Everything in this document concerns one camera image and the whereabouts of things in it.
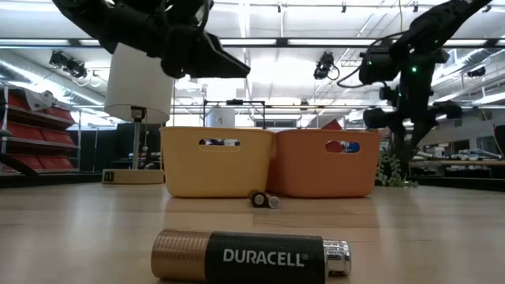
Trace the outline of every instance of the cable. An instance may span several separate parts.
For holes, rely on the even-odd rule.
[[[403,32],[402,0],[398,0],[398,7],[400,8],[400,32]]]
[[[382,41],[382,40],[385,40],[385,39],[389,39],[389,38],[391,38],[391,37],[393,37],[393,36],[400,36],[400,35],[402,35],[402,34],[404,34],[404,33],[405,33],[405,32],[396,32],[396,33],[393,33],[393,34],[390,34],[390,35],[386,35],[386,36],[384,36],[384,37],[382,37],[382,38],[376,39],[376,41],[374,41],[372,44],[370,44],[370,45],[368,46],[368,48],[373,47],[373,46],[374,46],[374,45],[376,45],[376,43],[378,43],[379,41]],[[361,84],[361,85],[357,85],[357,86],[347,86],[347,85],[342,84],[342,82],[343,82],[343,81],[345,81],[345,80],[349,79],[351,76],[353,76],[354,74],[356,74],[356,72],[357,72],[357,71],[359,71],[359,70],[360,70],[360,68],[361,68],[361,66],[359,65],[358,67],[356,67],[356,69],[355,69],[355,70],[354,70],[351,74],[349,74],[349,75],[347,75],[347,76],[343,77],[342,79],[338,80],[338,81],[337,81],[337,85],[338,85],[340,88],[361,88],[361,87],[364,87],[364,86],[365,86],[365,84]]]

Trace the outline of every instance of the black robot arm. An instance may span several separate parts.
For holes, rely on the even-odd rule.
[[[174,78],[247,77],[250,68],[223,50],[204,30],[212,0],[53,0],[71,20],[110,53],[118,43],[161,58]]]
[[[428,98],[433,94],[432,77],[435,65],[449,58],[442,46],[490,1],[450,0],[432,7],[415,19],[394,43],[383,41],[362,55],[359,75],[363,84],[394,80],[401,73],[395,90],[388,86],[380,89],[380,98],[388,100],[395,111],[387,114],[382,109],[367,110],[363,118],[369,128],[391,129],[396,154],[404,163],[413,158],[416,146],[437,125],[437,115],[461,117],[461,107],[451,101],[428,107]],[[403,122],[408,118],[413,123],[413,132],[406,144]]]

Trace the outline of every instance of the duracell battery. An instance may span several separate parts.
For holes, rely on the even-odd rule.
[[[280,200],[278,197],[271,196],[267,193],[260,192],[257,190],[251,191],[249,194],[249,199],[254,207],[269,207],[272,209],[278,209]]]
[[[322,237],[164,230],[155,240],[155,277],[236,283],[324,284],[351,270],[346,241]]]

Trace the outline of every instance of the ceiling light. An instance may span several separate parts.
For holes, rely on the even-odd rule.
[[[288,39],[288,45],[335,46],[335,47],[367,47],[374,39]]]
[[[1,45],[6,46],[69,46],[66,39],[0,39]]]
[[[81,97],[81,98],[83,98],[83,99],[86,99],[86,100],[87,100],[87,101],[89,101],[90,103],[94,103],[95,105],[98,105],[98,106],[103,106],[103,103],[101,103],[101,102],[99,102],[99,101],[97,101],[97,100],[94,100],[94,99],[92,99],[92,98],[88,97],[87,95],[83,95],[83,94],[81,94],[81,93],[74,92],[74,91],[72,91],[72,93],[73,93],[74,95],[78,95],[78,96],[80,96],[80,97]]]
[[[486,103],[494,103],[494,102],[500,101],[502,99],[505,99],[505,92],[495,94],[495,95],[486,95],[482,99],[478,99],[476,101],[473,101],[472,104],[474,106],[476,106],[476,105],[481,105],[481,104],[486,104]]]
[[[446,101],[451,100],[457,96],[458,95],[445,95],[445,96],[438,98],[438,99],[434,100],[433,102],[431,102],[430,106],[433,105],[434,102],[446,102]]]
[[[34,1],[4,1],[0,2],[0,9],[9,11],[27,11],[27,12],[59,12],[58,8],[52,2]]]
[[[277,39],[221,39],[223,46],[275,45]]]
[[[479,47],[486,43],[486,39],[449,39],[445,46],[475,46]]]
[[[97,39],[80,39],[79,43],[85,47],[99,47],[100,42]]]

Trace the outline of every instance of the wooden table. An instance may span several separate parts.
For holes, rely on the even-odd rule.
[[[0,190],[1,284],[144,284],[163,228],[312,234],[350,242],[353,272],[329,283],[468,284],[505,279],[505,195],[377,188],[370,198],[171,199],[164,185]]]

